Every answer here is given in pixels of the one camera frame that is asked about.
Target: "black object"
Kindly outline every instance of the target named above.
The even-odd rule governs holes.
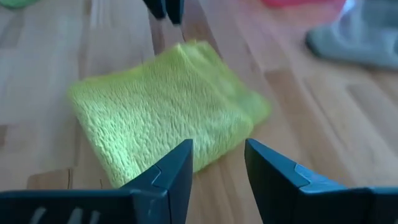
[[[244,155],[263,223],[398,222],[398,188],[347,189],[253,139]]]
[[[150,13],[158,20],[169,15],[173,24],[181,24],[184,0],[144,0]]]
[[[192,185],[187,139],[116,190],[28,190],[0,193],[0,223],[184,224]]]

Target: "red object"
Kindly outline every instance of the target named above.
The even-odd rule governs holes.
[[[336,2],[335,0],[262,0],[269,7],[285,7],[285,6],[296,6],[305,3],[315,2]],[[345,0],[338,1],[343,7]]]

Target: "green object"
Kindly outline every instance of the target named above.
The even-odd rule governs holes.
[[[69,99],[112,185],[137,177],[192,138],[198,171],[269,115],[205,42],[177,45],[125,72],[75,84]]]
[[[38,0],[0,0],[0,5],[10,9],[19,9],[37,1]]]

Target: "cloth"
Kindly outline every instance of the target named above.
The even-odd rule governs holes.
[[[188,138],[198,171],[247,138],[270,112],[206,42],[176,45],[132,70],[87,78],[68,95],[113,187]]]
[[[38,0],[0,0],[0,5],[11,8],[18,9],[22,7],[26,7],[30,4],[37,2]]]
[[[320,58],[398,69],[398,4],[346,1],[339,18],[307,32],[305,43]]]

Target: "wood grain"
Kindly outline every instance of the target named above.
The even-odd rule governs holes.
[[[186,0],[181,26],[142,1],[40,0],[0,7],[0,190],[110,189],[65,98],[86,77],[125,70],[188,40],[208,41],[272,105],[251,137],[347,186],[398,185],[398,76],[319,60],[305,32],[335,2]],[[243,144],[195,174],[187,223],[261,223]]]

